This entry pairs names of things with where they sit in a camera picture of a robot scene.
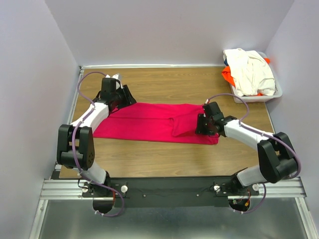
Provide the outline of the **pink t shirt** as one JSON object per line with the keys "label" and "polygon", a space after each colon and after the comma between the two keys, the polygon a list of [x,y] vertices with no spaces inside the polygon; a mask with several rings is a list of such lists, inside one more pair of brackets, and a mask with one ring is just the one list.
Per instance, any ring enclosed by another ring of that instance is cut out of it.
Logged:
{"label": "pink t shirt", "polygon": [[215,145],[217,135],[196,134],[201,105],[136,103],[103,120],[95,138]]}

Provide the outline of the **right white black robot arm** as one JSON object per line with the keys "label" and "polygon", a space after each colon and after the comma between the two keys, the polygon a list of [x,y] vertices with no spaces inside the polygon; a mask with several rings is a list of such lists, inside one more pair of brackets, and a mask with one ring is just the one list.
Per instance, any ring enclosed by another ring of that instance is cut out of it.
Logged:
{"label": "right white black robot arm", "polygon": [[241,195],[254,184],[274,184],[300,172],[300,163],[285,133],[263,132],[233,116],[226,117],[217,102],[206,103],[202,108],[203,113],[197,116],[196,134],[232,138],[258,153],[258,165],[234,173],[225,184],[227,192]]}

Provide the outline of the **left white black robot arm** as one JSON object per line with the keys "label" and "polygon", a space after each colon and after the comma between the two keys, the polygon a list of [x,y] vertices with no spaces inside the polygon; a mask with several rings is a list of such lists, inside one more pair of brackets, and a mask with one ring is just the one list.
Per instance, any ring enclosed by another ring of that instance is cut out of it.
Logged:
{"label": "left white black robot arm", "polygon": [[93,133],[110,114],[136,103],[120,75],[106,75],[101,90],[90,101],[87,111],[71,124],[58,129],[57,163],[74,169],[90,183],[98,196],[107,196],[111,191],[109,173],[95,162]]}

